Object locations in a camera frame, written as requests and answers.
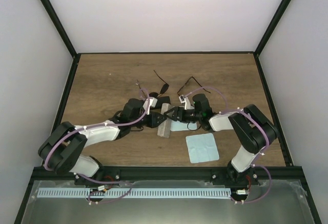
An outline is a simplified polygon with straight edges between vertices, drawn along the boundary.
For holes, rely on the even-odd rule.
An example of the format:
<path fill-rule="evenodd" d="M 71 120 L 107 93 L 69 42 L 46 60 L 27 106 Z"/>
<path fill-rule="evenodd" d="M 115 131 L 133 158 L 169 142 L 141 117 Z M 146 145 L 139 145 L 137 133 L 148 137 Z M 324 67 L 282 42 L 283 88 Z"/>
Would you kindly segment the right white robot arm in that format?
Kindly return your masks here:
<path fill-rule="evenodd" d="M 190 104 L 186 96 L 179 97 L 183 107 L 172 107 L 163 115 L 182 123 L 199 123 L 209 132 L 234 130 L 241 146 L 227 165 L 228 180 L 238 185 L 246 178 L 249 168 L 255 165 L 259 155 L 279 137 L 276 126 L 258 109 L 250 104 L 242 109 L 215 113 L 205 94 L 193 96 Z"/>

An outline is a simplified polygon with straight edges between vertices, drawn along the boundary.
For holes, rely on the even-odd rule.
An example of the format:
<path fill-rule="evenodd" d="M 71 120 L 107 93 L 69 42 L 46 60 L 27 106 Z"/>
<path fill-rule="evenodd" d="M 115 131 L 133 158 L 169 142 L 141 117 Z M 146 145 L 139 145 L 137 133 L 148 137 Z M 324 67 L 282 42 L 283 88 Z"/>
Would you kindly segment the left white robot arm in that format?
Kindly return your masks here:
<path fill-rule="evenodd" d="M 44 168 L 58 175 L 76 173 L 87 177 L 93 185 L 104 181 L 105 173 L 93 156 L 84 156 L 84 148 L 104 141 L 115 141 L 127 136 L 133 128 L 157 128 L 166 121 L 166 116 L 151 111 L 156 105 L 154 98 L 145 101 L 132 98 L 121 111 L 102 123 L 75 126 L 61 123 L 41 145 L 38 155 Z"/>

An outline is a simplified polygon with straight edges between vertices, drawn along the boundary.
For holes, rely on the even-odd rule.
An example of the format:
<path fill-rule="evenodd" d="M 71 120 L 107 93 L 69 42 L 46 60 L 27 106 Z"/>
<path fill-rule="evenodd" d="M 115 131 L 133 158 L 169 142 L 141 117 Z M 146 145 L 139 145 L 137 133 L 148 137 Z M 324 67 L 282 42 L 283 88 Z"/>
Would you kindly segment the grey glasses case green lining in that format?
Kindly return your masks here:
<path fill-rule="evenodd" d="M 172 108 L 171 104 L 163 103 L 161 107 L 161 114 L 164 115 L 165 112 Z M 157 135 L 162 138 L 169 138 L 171 134 L 171 120 L 166 118 L 166 120 L 158 126 Z"/>

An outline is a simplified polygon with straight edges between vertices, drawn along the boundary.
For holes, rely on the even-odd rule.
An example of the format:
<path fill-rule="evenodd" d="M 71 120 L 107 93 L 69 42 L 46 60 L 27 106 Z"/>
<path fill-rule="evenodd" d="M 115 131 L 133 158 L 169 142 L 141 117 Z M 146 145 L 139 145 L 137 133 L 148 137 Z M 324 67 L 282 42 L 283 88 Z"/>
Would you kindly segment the gold-trimmed black sunglasses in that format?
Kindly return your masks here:
<path fill-rule="evenodd" d="M 203 85 L 194 77 L 190 76 L 184 84 L 178 89 L 177 96 L 184 94 L 184 91 L 189 90 L 190 88 L 200 88 L 202 91 L 211 93 L 208 89 L 205 89 Z"/>

